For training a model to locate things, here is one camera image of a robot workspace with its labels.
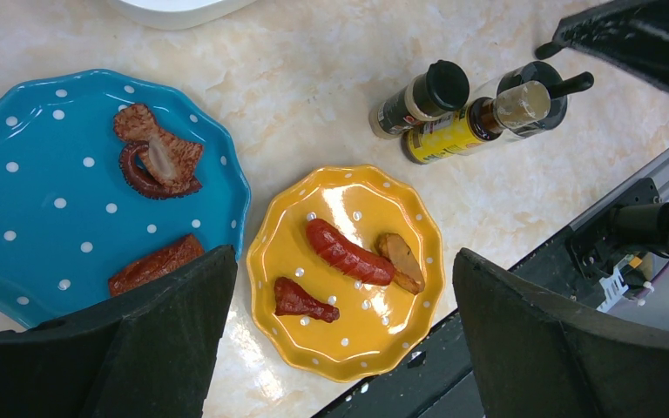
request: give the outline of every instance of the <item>marble countertop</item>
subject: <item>marble countertop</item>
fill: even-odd
[[[253,189],[246,243],[270,199],[323,165],[373,164],[421,194],[445,270],[471,248],[509,267],[669,146],[669,96],[563,51],[562,75],[596,85],[555,131],[419,166],[376,138],[368,110],[437,59],[471,84],[532,60],[561,17],[599,0],[259,0],[178,32],[141,27],[102,0],[0,1],[0,97],[14,84],[103,67],[181,89],[232,134]],[[352,386],[286,365],[250,318],[244,263],[206,416],[309,416]],[[456,307],[447,289],[435,321]],[[0,330],[19,326],[0,314]]]

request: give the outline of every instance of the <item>white bowl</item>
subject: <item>white bowl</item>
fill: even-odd
[[[107,0],[125,17],[157,29],[181,30],[241,9],[255,0]]]

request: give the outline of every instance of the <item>table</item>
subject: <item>table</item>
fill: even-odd
[[[270,199],[323,165],[374,164],[413,185],[443,232],[445,270],[467,246],[509,267],[669,146],[669,96],[563,51],[571,98],[555,131],[433,165],[376,138],[368,110],[437,59],[478,86],[532,60],[561,17],[599,0],[259,0],[179,32],[141,27],[102,0],[0,1],[0,97],[12,85],[104,67],[181,89],[232,134],[253,189],[246,243]],[[308,416],[352,384],[286,365],[250,318],[244,263],[205,416]],[[456,307],[446,289],[435,321]],[[0,314],[0,330],[20,329]]]

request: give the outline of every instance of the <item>potato wedge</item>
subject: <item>potato wedge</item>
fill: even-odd
[[[389,259],[396,267],[394,281],[397,285],[412,294],[424,290],[424,276],[416,257],[406,241],[396,233],[384,233],[375,243],[378,253]]]

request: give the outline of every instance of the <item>bottle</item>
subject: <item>bottle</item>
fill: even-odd
[[[469,94],[468,77],[463,69],[449,61],[437,61],[370,111],[370,129],[380,138],[398,138],[414,126],[459,110],[465,106]]]
[[[568,111],[568,95],[586,91],[594,83],[593,75],[588,71],[563,80],[552,65],[542,61],[533,61],[478,87],[470,93],[469,100],[472,101],[474,98],[484,96],[493,98],[502,91],[507,91],[512,87],[532,80],[539,81],[548,89],[551,99],[550,112],[542,120],[502,132],[495,143],[514,142],[557,128],[565,119],[565,113]]]
[[[551,101],[538,81],[511,88],[495,99],[478,98],[460,111],[429,122],[402,137],[402,150],[417,164],[468,154],[516,129],[547,116]]]

